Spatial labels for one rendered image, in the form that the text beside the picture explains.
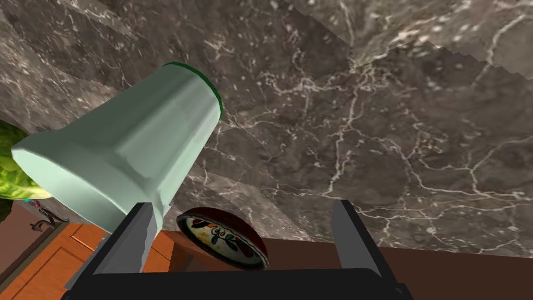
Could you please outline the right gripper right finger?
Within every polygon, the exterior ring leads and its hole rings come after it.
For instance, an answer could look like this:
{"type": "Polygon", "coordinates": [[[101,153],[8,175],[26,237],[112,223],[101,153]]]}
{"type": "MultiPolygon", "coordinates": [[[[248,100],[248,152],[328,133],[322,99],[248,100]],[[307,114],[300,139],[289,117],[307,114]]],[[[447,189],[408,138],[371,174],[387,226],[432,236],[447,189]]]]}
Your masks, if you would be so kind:
{"type": "Polygon", "coordinates": [[[348,200],[334,201],[332,229],[341,268],[370,269],[382,276],[382,256],[348,200]]]}

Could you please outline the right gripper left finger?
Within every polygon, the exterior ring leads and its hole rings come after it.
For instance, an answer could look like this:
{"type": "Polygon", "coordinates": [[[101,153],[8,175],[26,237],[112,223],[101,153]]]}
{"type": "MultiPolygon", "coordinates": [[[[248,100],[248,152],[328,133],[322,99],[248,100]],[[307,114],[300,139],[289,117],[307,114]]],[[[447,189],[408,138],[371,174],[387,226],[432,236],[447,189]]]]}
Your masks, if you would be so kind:
{"type": "Polygon", "coordinates": [[[93,274],[140,273],[158,234],[152,203],[137,203],[93,259],[93,274]]]}

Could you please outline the orange wooden cupboard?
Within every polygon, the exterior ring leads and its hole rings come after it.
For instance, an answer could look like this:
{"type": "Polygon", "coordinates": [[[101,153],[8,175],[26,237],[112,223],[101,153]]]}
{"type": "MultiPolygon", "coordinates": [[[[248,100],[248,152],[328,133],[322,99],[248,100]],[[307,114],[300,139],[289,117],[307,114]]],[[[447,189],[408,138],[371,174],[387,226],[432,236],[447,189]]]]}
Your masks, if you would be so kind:
{"type": "Polygon", "coordinates": [[[60,300],[104,235],[93,224],[61,224],[0,284],[0,300],[60,300]]]}

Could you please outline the dark red painted bowl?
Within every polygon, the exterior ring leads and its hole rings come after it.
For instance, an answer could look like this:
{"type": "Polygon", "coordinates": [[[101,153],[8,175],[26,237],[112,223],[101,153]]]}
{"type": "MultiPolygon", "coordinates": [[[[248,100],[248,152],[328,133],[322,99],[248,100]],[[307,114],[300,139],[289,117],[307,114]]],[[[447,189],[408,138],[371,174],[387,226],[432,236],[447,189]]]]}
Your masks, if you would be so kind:
{"type": "Polygon", "coordinates": [[[240,270],[264,270],[270,262],[258,233],[225,210],[195,207],[177,216],[181,232],[210,256],[240,270]]]}

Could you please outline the pale green cup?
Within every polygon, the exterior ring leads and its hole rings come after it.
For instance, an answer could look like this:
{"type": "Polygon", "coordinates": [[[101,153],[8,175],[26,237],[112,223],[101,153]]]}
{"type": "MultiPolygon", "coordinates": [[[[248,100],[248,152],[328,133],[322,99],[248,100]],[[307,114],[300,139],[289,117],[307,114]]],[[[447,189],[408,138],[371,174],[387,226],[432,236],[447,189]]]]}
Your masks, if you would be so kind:
{"type": "Polygon", "coordinates": [[[29,135],[12,156],[53,198],[107,232],[142,202],[152,203],[161,229],[222,111],[204,74],[170,62],[62,129],[29,135]]]}

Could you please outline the green lettuce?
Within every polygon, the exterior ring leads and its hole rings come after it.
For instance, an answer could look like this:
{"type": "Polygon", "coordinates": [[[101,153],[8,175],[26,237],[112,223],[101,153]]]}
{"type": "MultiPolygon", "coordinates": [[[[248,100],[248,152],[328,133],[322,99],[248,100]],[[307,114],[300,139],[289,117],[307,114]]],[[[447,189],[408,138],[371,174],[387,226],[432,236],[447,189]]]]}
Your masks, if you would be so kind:
{"type": "Polygon", "coordinates": [[[28,134],[0,120],[0,198],[47,199],[51,195],[32,180],[15,162],[11,149],[28,134]]]}

